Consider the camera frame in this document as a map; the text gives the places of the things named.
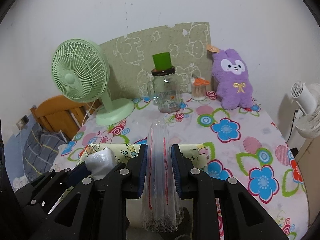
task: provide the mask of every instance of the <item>fan stand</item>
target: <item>fan stand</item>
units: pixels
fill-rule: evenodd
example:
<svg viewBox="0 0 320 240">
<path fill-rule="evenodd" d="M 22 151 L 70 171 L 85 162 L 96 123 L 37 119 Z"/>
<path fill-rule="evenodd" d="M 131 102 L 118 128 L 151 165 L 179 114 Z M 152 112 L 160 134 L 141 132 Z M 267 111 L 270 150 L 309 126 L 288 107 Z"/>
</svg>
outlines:
<svg viewBox="0 0 320 240">
<path fill-rule="evenodd" d="M 98 110 L 96 123 L 98 125 L 111 125 L 128 117 L 134 110 L 134 103 L 127 98 L 111 100 L 107 90 L 100 96 L 103 107 Z"/>
</svg>

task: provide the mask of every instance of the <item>blue wall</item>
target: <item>blue wall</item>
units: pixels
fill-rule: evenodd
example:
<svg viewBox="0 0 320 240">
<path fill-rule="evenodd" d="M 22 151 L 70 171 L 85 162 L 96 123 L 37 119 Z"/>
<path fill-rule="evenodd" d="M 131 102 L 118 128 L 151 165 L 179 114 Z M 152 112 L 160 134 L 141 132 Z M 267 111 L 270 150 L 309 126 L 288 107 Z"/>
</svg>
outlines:
<svg viewBox="0 0 320 240">
<path fill-rule="evenodd" d="M 28 139 L 29 133 L 36 123 L 36 120 L 33 118 L 32 114 L 28 118 L 29 122 L 18 134 L 18 136 L 15 137 L 12 135 L 4 145 L 5 168 L 7 170 L 11 185 L 15 177 L 21 177 L 24 175 L 22 151 Z"/>
</svg>

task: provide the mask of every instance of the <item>white wall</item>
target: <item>white wall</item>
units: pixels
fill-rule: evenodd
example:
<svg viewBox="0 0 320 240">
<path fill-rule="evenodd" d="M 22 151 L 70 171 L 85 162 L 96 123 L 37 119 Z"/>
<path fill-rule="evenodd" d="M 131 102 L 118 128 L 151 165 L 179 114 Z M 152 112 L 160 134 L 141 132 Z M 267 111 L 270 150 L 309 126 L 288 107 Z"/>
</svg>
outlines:
<svg viewBox="0 0 320 240">
<path fill-rule="evenodd" d="M 59 93 L 50 65 L 62 41 L 102 43 L 196 21 L 210 22 L 213 45 L 240 53 L 254 97 L 287 133 L 293 109 L 285 96 L 292 83 L 320 81 L 320 29 L 302 0 L 17 0 L 0 24 L 4 140 L 33 104 Z M 290 146 L 302 143 L 296 135 Z"/>
</svg>

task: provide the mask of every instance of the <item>fan center cap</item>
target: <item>fan center cap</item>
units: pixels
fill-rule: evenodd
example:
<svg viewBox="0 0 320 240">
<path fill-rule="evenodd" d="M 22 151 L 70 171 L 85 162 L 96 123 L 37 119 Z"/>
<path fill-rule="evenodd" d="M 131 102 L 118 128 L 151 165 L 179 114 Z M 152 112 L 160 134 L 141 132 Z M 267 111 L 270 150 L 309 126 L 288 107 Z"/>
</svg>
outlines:
<svg viewBox="0 0 320 240">
<path fill-rule="evenodd" d="M 66 79 L 66 82 L 67 82 L 69 85 L 73 85 L 74 82 L 75 82 L 75 77 L 74 77 L 72 74 L 70 74 L 70 73 L 68 73 L 68 74 L 65 75 L 65 79 Z"/>
</svg>

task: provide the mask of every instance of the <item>floral tablecloth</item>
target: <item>floral tablecloth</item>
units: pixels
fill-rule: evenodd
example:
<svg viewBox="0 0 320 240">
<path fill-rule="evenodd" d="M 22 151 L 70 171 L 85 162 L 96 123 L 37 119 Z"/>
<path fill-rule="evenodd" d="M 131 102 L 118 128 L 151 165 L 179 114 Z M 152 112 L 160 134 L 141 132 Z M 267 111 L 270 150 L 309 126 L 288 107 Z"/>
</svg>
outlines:
<svg viewBox="0 0 320 240">
<path fill-rule="evenodd" d="M 54 162 L 57 171 L 74 168 L 90 143 L 124 143 L 123 159 L 137 155 L 131 144 L 147 143 L 154 119 L 168 124 L 170 144 L 202 144 L 191 156 L 197 168 L 211 177 L 236 177 L 267 210 L 289 239 L 299 240 L 308 229 L 308 201 L 297 163 L 269 115 L 253 99 L 250 109 L 226 111 L 214 92 L 193 101 L 182 94 L 180 111 L 163 114 L 148 98 L 134 99 L 135 110 L 121 122 L 107 127 L 91 116 Z M 223 228 L 220 223 L 220 235 Z"/>
</svg>

